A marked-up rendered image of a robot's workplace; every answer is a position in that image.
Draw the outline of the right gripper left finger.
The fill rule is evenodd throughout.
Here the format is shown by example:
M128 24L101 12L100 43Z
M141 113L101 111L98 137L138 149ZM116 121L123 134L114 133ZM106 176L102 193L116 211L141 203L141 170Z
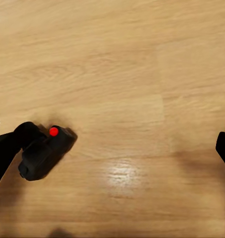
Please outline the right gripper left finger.
M0 135L0 180L19 149L15 132Z

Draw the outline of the digital camera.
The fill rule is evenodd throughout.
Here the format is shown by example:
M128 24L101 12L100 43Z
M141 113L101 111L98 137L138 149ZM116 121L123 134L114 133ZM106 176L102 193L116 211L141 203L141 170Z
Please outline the digital camera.
M18 169L27 181L41 180L60 160L74 142L63 127L51 127L47 137L33 122L22 123L15 129L18 146L22 147L22 162Z

